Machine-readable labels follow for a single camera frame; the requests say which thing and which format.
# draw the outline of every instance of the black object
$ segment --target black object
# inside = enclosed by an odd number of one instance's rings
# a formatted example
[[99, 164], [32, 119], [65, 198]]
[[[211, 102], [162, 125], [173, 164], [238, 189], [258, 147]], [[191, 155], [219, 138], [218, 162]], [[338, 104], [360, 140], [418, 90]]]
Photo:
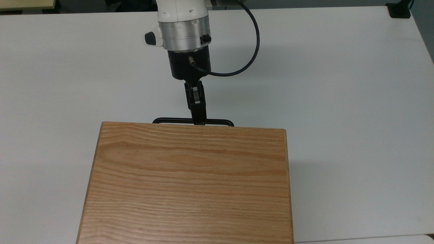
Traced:
[[22, 10], [6, 10], [6, 11], [0, 11], [0, 15], [16, 15], [16, 14], [22, 14]]
[[399, 3], [386, 3], [390, 17], [394, 19], [409, 19], [411, 13], [408, 4], [410, 2], [411, 0], [401, 0]]
[[[105, 3], [115, 2], [115, 0], [106, 0]], [[153, 12], [157, 11], [157, 5], [152, 0], [120, 0], [121, 5], [115, 12]]]
[[211, 5], [213, 7], [227, 7], [227, 6], [236, 6], [237, 3], [234, 3], [232, 0], [211, 0]]
[[145, 34], [145, 42], [148, 45], [155, 46], [157, 44], [157, 40], [155, 39], [155, 34], [153, 32], [148, 32]]
[[[194, 124], [192, 119], [187, 118], [157, 118], [153, 122], [153, 124], [161, 124], [161, 123], [171, 123], [171, 124]], [[230, 127], [234, 127], [232, 121], [227, 119], [207, 119], [205, 121], [206, 125], [227, 125]]]
[[211, 69], [208, 69], [206, 66], [202, 66], [199, 62], [196, 61], [195, 57], [192, 56], [193, 60], [192, 60], [192, 62], [190, 62], [190, 65], [193, 66], [198, 71], [204, 73], [204, 74], [212, 75], [212, 76], [220, 76], [220, 77], [228, 77], [228, 76], [234, 76], [234, 75], [240, 74], [244, 70], [246, 70], [247, 68], [249, 68], [250, 65], [252, 65], [252, 63], [256, 59], [256, 56], [258, 55], [259, 45], [260, 45], [260, 35], [259, 35], [258, 23], [256, 22], [255, 16], [253, 16], [252, 12], [241, 1], [239, 1], [239, 0], [234, 0], [234, 1], [236, 3], [238, 3], [249, 14], [250, 18], [253, 21], [253, 24], [254, 24], [255, 30], [256, 30], [256, 49], [255, 49], [255, 53], [253, 54], [252, 59], [243, 68], [241, 68], [238, 71], [231, 72], [231, 73], [216, 73], [216, 72], [212, 72]]
[[178, 80], [185, 80], [185, 94], [193, 124], [205, 125], [205, 122], [207, 122], [207, 103], [205, 101], [204, 86], [200, 79], [206, 74], [193, 68], [188, 61], [188, 57], [194, 57], [201, 66], [211, 69], [208, 46], [193, 52], [177, 53], [168, 51], [168, 54], [172, 76]]
[[60, 9], [62, 8], [62, 4], [60, 3], [59, 0], [56, 0], [54, 2], [54, 8], [52, 9], [43, 9], [42, 13], [43, 14], [53, 14], [53, 13], [60, 13]]
[[107, 5], [115, 4], [120, 2], [121, 0], [104, 0]]
[[201, 45], [203, 45], [204, 43], [208, 43], [210, 41], [211, 41], [211, 36], [209, 34], [201, 36]]

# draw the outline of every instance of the white table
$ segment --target white table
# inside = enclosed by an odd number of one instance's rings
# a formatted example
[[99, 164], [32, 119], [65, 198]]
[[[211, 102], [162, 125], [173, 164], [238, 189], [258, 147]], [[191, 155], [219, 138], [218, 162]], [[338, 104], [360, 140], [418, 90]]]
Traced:
[[310, 242], [310, 244], [434, 244], [427, 235], [363, 238], [337, 241]]
[[[296, 242], [434, 232], [434, 66], [386, 7], [255, 10], [241, 75], [203, 78], [209, 118], [288, 135]], [[214, 71], [255, 44], [210, 13]], [[74, 243], [103, 121], [187, 117], [156, 13], [0, 16], [0, 243]]]

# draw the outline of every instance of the gray floor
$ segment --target gray floor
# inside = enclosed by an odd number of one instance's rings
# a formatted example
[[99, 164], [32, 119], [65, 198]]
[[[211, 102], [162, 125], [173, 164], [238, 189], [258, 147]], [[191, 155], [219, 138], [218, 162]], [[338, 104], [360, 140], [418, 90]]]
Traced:
[[[399, 0], [247, 0], [251, 9], [384, 6]], [[107, 6], [104, 0], [60, 0], [62, 13], [114, 12], [119, 4]], [[434, 0], [415, 0], [411, 9], [425, 45], [434, 62]]]

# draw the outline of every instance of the black knob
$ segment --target black knob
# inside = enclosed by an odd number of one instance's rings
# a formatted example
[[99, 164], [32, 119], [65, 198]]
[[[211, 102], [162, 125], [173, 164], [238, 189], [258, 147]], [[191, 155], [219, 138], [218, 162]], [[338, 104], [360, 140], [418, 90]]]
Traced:
[[149, 32], [145, 34], [145, 42], [148, 45], [157, 45], [157, 40], [155, 39], [155, 34], [153, 32]]
[[203, 43], [208, 43], [210, 41], [211, 41], [210, 35], [205, 35], [205, 36], [202, 37], [202, 42]]

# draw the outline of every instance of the wooden box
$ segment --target wooden box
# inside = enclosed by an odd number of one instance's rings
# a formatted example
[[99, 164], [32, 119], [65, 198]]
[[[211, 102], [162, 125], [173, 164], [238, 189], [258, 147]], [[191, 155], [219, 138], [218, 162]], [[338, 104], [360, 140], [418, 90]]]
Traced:
[[104, 122], [77, 243], [293, 243], [285, 130]]

